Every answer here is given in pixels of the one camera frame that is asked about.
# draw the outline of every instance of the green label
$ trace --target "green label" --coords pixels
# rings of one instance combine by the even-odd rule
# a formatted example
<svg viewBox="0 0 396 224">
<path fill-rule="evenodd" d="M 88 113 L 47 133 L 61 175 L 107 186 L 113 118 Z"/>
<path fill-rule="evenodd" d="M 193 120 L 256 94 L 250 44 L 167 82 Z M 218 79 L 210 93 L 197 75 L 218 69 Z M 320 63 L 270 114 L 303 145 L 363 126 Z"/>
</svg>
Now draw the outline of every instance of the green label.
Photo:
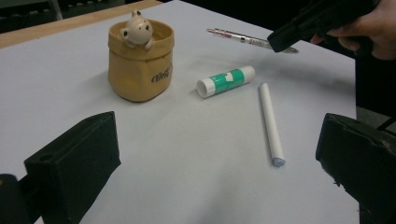
<svg viewBox="0 0 396 224">
<path fill-rule="evenodd" d="M 217 94 L 219 92 L 227 91 L 229 89 L 242 85 L 245 81 L 245 76 L 241 70 L 235 69 L 227 73 L 213 76 L 211 77 L 211 79 L 215 83 L 215 94 Z"/>
</svg>

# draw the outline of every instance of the pen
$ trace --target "pen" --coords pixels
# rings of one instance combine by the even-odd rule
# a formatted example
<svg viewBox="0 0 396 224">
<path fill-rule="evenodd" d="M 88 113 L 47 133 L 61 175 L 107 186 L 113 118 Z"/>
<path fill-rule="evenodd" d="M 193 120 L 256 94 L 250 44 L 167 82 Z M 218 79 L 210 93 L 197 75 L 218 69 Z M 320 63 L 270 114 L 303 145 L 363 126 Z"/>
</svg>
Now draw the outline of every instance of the pen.
<svg viewBox="0 0 396 224">
<path fill-rule="evenodd" d="M 279 133 L 276 127 L 274 109 L 267 83 L 262 83 L 260 85 L 260 96 L 262 98 L 262 111 L 265 117 L 265 125 L 267 127 L 268 140 L 270 142 L 272 161 L 274 166 L 280 167 L 285 164 L 285 157 L 283 156 L 283 148 L 280 143 Z"/>
<path fill-rule="evenodd" d="M 213 34 L 214 36 L 229 38 L 229 39 L 241 42 L 241 43 L 247 43 L 247 44 L 262 47 L 265 49 L 273 49 L 271 47 L 271 44 L 268 42 L 268 40 L 259 39 L 257 37 L 253 37 L 253 36 L 249 36 L 249 35 L 241 35 L 236 32 L 221 30 L 218 28 L 206 29 L 206 31 Z M 287 48 L 287 49 L 284 49 L 282 52 L 284 52 L 284 53 L 298 53 L 298 50 L 294 49 L 294 48 Z"/>
</svg>

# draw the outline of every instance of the white animal figurine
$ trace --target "white animal figurine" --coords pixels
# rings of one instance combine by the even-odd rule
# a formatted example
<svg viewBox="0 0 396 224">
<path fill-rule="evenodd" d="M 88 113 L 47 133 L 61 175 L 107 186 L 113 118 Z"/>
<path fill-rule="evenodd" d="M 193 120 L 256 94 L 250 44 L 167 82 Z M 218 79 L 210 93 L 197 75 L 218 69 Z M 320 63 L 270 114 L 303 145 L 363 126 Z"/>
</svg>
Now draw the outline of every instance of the white animal figurine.
<svg viewBox="0 0 396 224">
<path fill-rule="evenodd" d="M 152 32 L 151 23 L 142 17 L 138 10 L 132 12 L 132 18 L 128 20 L 126 27 L 120 29 L 121 37 L 130 48 L 146 44 L 145 49 L 150 49 L 153 41 Z"/>
</svg>

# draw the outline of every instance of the human hand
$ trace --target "human hand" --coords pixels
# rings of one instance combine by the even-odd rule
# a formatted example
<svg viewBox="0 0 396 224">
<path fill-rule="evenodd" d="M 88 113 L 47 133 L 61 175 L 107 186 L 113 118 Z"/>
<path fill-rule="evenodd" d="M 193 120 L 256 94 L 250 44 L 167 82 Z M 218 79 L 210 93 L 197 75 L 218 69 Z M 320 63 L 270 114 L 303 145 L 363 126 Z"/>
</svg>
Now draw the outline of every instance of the human hand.
<svg viewBox="0 0 396 224">
<path fill-rule="evenodd" d="M 380 0 L 369 14 L 353 22 L 330 30 L 328 35 L 338 37 L 338 42 L 346 49 L 358 50 L 361 45 L 349 36 L 368 36 L 373 41 L 374 57 L 380 60 L 396 60 L 396 1 Z M 310 42 L 318 44 L 322 37 L 314 35 Z"/>
</svg>

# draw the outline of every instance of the tan fabric cup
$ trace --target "tan fabric cup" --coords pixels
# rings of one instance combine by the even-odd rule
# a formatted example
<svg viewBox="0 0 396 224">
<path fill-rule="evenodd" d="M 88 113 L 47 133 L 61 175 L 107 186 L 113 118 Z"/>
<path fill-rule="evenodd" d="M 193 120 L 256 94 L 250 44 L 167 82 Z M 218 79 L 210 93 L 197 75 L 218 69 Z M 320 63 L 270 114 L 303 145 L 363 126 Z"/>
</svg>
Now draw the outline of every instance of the tan fabric cup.
<svg viewBox="0 0 396 224">
<path fill-rule="evenodd" d="M 174 31 L 163 22 L 149 21 L 154 31 L 149 50 L 144 45 L 131 49 L 124 43 L 120 29 L 126 21 L 108 31 L 108 81 L 120 97 L 132 102 L 151 100 L 168 88 L 172 78 Z"/>
</svg>

